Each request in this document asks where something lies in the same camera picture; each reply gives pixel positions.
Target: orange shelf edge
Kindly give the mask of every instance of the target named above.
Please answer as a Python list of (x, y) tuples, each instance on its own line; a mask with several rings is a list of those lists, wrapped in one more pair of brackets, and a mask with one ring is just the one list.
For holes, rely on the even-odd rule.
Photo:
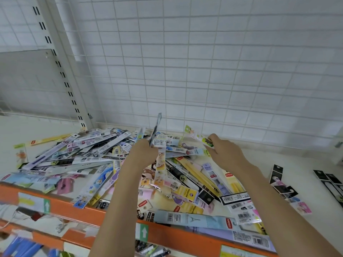
[[(0, 219), (0, 226), (3, 227), (7, 224), (7, 221)], [(21, 229), (21, 230), (28, 230), (28, 228), (17, 225), (14, 223), (9, 223), (5, 228), (0, 229), (0, 231), (3, 231), (4, 233), (11, 234), (12, 229)], [(64, 241), (61, 240), (61, 238), (57, 236), (53, 236), (51, 234), (46, 234), (43, 232), (38, 231), (32, 231), (33, 239), (32, 241), (35, 243), (39, 243), (41, 245), (47, 246), (51, 249), (58, 249), (60, 251), (63, 251), (63, 244)]]
[[(77, 220), (81, 223), (101, 226), (105, 217), (105, 211), (91, 207), (85, 207), (84, 209), (75, 208), (73, 207), (73, 204), (68, 201), (70, 199), (65, 197), (60, 197), (54, 194), (43, 194), (35, 190), (0, 182), (0, 201), (12, 205), (18, 205), (18, 192), (49, 199), (50, 213), (61, 216), (65, 219)], [(142, 220), (137, 220), (137, 222), (149, 225), (149, 242), (163, 245), (167, 248), (185, 252), (197, 257), (219, 256), (222, 245), (231, 246), (267, 257), (278, 256), (277, 254), (269, 251), (260, 250), (208, 235), (190, 233), (181, 229)], [(92, 247), (94, 242), (93, 237), (85, 238), (84, 233), (71, 229), (68, 230), (61, 239), (88, 249)]]

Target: hand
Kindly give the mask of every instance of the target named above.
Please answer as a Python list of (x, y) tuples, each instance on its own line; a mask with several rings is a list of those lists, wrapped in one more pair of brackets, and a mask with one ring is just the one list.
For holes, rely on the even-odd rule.
[(138, 140), (131, 148), (126, 162), (138, 166), (140, 170), (152, 164), (158, 156), (158, 148), (151, 148), (147, 139)]
[(216, 134), (208, 137), (213, 142), (213, 148), (206, 146), (214, 162), (226, 170), (240, 177), (251, 169), (256, 168), (244, 156), (240, 147), (228, 140), (221, 140)]

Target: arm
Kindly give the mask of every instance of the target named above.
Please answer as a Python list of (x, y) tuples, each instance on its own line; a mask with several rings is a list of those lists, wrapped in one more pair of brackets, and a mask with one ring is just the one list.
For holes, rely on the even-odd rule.
[(272, 188), (233, 142), (209, 136), (214, 162), (234, 174), (249, 193), (280, 257), (342, 257), (342, 255)]
[(157, 155), (158, 149), (150, 148), (146, 139), (137, 141), (131, 148), (89, 257), (134, 256), (138, 185), (143, 169)]

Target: pile of packages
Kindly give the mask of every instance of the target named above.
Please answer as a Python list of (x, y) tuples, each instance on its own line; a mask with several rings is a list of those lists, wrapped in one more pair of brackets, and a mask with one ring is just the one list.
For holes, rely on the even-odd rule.
[[(250, 196), (233, 174), (220, 169), (203, 145), (212, 142), (186, 126), (183, 136), (157, 132), (161, 114), (152, 133), (145, 128), (128, 130), (84, 130), (43, 151), (35, 160), (22, 163), (18, 172), (2, 181), (57, 194), (71, 191), (72, 180), (88, 175), (87, 184), (72, 200), (77, 208), (86, 205), (106, 210), (123, 161), (141, 138), (158, 147), (158, 157), (144, 169), (138, 188), (137, 217), (142, 220), (183, 226), (231, 241), (275, 251)], [(274, 165), (270, 184), (300, 214), (311, 213), (298, 193), (282, 180), (283, 168)], [(167, 203), (156, 203), (156, 198)], [(229, 209), (225, 216), (211, 216), (216, 204)]]

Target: shelf label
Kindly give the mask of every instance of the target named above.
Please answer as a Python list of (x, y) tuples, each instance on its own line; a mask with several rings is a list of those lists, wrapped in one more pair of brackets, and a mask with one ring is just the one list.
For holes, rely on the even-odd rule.
[(18, 192), (19, 206), (41, 213), (50, 213), (50, 200)]
[(264, 257), (264, 255), (259, 255), (251, 253), (249, 251), (244, 251), (238, 248), (229, 247), (222, 245), (220, 250), (220, 257)]
[(149, 226), (144, 224), (136, 223), (136, 234), (135, 237), (137, 240), (147, 242), (149, 234)]

